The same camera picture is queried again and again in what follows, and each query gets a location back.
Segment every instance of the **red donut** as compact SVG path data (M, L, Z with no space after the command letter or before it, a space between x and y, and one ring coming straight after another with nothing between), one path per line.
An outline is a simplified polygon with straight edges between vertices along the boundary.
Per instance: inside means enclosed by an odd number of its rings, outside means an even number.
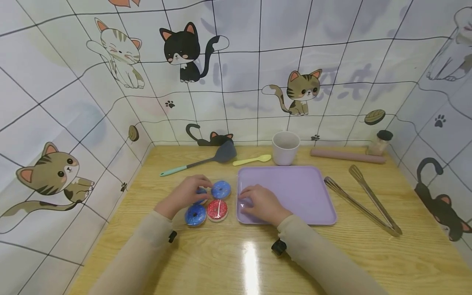
M208 219L214 222L220 222L228 215L228 205L223 200L213 200L207 206Z

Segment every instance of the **black jar lid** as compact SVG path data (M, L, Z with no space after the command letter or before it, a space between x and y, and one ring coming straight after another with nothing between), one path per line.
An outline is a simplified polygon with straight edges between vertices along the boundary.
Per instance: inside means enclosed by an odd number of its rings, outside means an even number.
M381 140L390 141L393 138L393 134L387 130L380 130L377 132L377 137Z

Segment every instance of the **pink rolling pin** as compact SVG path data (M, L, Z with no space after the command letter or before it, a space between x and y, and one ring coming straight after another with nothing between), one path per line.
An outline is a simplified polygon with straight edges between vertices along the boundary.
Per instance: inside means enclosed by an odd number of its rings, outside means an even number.
M368 163L376 163L376 164L383 164L386 161L385 158L381 156L370 156L370 155L356 154L352 152L337 152L337 151L330 151L330 150L312 149L310 151L310 155L314 157L352 160L352 161L368 162Z

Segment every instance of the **cat wallpaper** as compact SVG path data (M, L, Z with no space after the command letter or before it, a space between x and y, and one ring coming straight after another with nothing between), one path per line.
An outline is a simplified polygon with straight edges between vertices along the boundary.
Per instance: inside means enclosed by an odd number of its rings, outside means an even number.
M153 148L282 130L309 146L391 131L388 152L472 268L471 0L2 4L6 294L67 294Z

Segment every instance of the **black watch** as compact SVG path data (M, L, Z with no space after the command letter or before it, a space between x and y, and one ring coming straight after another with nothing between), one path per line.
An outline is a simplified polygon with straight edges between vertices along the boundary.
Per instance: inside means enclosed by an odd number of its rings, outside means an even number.
M177 236L177 232L173 230L169 236L169 243L172 243L176 236Z
M282 242L280 239L275 241L275 243L271 247L272 251L275 252L278 256L282 255L283 252L287 249L287 244Z

